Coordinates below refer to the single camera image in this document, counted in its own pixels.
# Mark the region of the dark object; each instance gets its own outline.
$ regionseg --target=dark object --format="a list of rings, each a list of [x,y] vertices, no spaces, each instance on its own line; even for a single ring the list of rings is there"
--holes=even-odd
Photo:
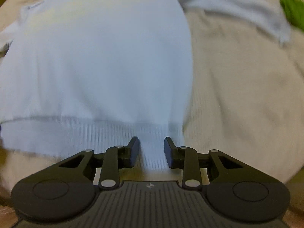
[[[119,169],[132,168],[139,152],[133,137],[127,147],[85,150],[18,182],[15,227],[287,227],[281,218],[290,196],[278,180],[218,150],[177,148],[169,137],[164,151],[170,168],[184,170],[181,187],[175,181],[120,184]],[[202,185],[200,168],[207,168],[209,185]]]

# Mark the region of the triangular cutout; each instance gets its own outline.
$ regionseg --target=triangular cutout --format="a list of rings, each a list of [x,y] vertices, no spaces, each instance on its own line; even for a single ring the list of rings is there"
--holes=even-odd
[[[240,169],[240,168],[243,168],[241,165],[231,161],[230,159],[228,159],[224,156],[219,156],[219,159],[221,160],[223,166],[226,169]]]
[[[64,168],[76,168],[79,166],[80,162],[84,158],[84,155],[79,155],[76,158],[73,158],[69,160],[68,162],[64,162],[61,164],[59,167],[64,167]]]

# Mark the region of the ribbed waistband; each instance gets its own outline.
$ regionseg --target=ribbed waistband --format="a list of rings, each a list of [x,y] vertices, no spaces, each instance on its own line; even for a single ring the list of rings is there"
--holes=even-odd
[[[176,146],[183,142],[182,125],[126,124],[62,117],[20,119],[1,124],[3,147],[11,150],[67,158],[82,150],[103,153],[109,147],[126,146],[133,136],[140,140],[136,168],[168,171],[164,139]]]

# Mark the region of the round joint cover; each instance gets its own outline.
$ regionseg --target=round joint cover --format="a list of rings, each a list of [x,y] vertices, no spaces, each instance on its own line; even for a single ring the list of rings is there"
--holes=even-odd
[[[220,214],[239,222],[267,222],[281,217],[290,195],[281,182],[242,181],[209,184],[206,197]]]
[[[12,190],[14,208],[26,219],[59,222],[83,212],[93,202],[95,188],[86,177],[64,182],[21,180]]]

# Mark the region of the green object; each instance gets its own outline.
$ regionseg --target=green object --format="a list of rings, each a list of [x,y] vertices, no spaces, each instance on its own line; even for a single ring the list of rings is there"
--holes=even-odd
[[[304,2],[302,0],[280,0],[288,22],[304,32]]]

